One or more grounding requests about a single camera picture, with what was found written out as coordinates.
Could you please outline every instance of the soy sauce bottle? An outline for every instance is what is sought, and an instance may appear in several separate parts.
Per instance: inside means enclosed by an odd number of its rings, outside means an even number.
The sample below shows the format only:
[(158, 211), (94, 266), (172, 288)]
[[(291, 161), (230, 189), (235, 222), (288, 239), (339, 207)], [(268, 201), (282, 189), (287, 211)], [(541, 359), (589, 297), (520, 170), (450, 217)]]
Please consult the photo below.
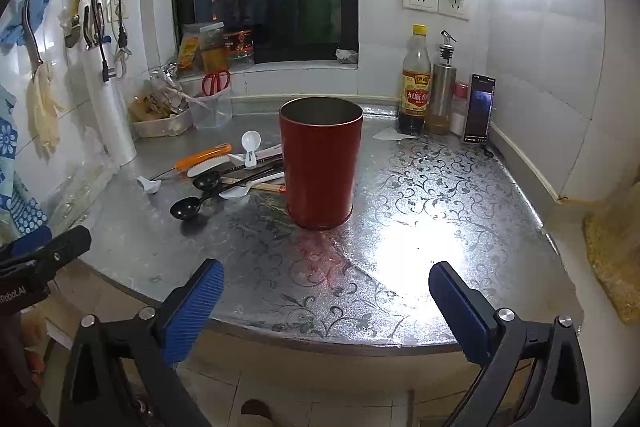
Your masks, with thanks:
[(431, 61), (427, 53), (427, 26), (414, 24), (409, 51), (402, 63), (398, 132), (420, 134), (429, 110)]

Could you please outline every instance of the digital display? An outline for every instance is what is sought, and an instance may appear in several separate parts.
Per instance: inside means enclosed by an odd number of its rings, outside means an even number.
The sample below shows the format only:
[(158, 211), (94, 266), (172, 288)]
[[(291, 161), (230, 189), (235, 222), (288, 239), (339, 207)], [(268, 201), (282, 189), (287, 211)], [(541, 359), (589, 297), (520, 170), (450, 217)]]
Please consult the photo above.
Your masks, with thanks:
[(477, 74), (471, 77), (469, 111), (466, 115), (465, 141), (485, 142), (494, 105), (495, 80)]

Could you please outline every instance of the wooden stick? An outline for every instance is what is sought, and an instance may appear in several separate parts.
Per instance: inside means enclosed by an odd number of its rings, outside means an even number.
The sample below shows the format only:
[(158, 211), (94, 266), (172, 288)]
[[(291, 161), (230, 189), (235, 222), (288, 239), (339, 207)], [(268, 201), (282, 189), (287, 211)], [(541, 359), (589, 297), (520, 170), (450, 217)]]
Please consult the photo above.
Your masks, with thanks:
[[(236, 178), (220, 178), (220, 183), (225, 185), (231, 185), (238, 182)], [(278, 194), (284, 194), (287, 191), (285, 185), (275, 185), (273, 183), (258, 183), (251, 188), (257, 188), (258, 190), (265, 190), (266, 192), (277, 192)]]

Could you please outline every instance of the kitchen counter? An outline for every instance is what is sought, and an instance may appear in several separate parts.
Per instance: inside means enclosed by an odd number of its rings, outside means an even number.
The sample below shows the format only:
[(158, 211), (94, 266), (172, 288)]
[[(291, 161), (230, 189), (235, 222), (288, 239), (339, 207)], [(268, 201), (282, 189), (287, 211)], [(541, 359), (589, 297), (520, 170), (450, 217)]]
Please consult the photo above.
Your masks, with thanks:
[(181, 222), (171, 205), (199, 195), (170, 173), (157, 194), (135, 177), (230, 142), (247, 130), (262, 147), (280, 142), (276, 114), (236, 116), (224, 128), (137, 142), (83, 224), (92, 248), (81, 259), (151, 304), (184, 284), (207, 257), (225, 267), (225, 291), (209, 326), (235, 336), (332, 353), (401, 355), (459, 349), (428, 291), (433, 263), (449, 261), (496, 308), (551, 322), (584, 314), (540, 220), (497, 157), (453, 136), (380, 141), (394, 120), (366, 107), (353, 214), (325, 232), (292, 223), (285, 198), (253, 190), (203, 205)]

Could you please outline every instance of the orange brush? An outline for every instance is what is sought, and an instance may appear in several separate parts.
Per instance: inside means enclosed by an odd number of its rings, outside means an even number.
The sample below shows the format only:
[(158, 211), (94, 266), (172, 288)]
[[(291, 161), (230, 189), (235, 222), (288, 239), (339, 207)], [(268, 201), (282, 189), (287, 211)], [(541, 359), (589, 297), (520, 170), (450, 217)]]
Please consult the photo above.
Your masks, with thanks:
[(181, 160), (178, 160), (175, 163), (174, 167), (171, 167), (168, 171), (158, 174), (158, 176), (153, 178), (151, 181), (155, 181), (159, 177), (164, 176), (165, 174), (171, 171), (178, 171), (178, 172), (188, 171), (191, 167), (193, 167), (194, 165), (197, 165), (198, 163), (202, 163), (215, 156), (222, 156), (223, 154), (227, 154), (228, 152), (231, 152), (231, 145), (228, 143), (223, 143), (220, 145), (216, 145), (215, 147), (213, 147), (213, 149), (192, 154), (191, 156), (187, 156), (187, 158), (182, 158)]

